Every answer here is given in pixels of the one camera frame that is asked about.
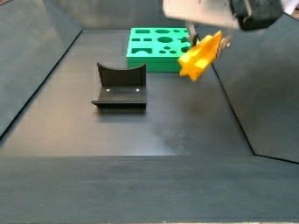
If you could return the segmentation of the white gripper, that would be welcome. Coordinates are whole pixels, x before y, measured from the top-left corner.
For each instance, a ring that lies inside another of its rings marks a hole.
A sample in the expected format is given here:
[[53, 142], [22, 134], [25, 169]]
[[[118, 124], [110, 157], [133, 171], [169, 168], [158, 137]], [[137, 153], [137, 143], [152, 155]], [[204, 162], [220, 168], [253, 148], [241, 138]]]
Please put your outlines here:
[[[162, 0], [162, 13], [168, 18], [176, 18], [185, 22], [188, 40], [190, 46], [196, 46], [198, 34], [194, 23], [239, 28], [239, 21], [232, 15], [229, 0]], [[219, 42], [216, 58], [220, 58], [223, 51], [231, 46], [233, 34], [229, 33]]]

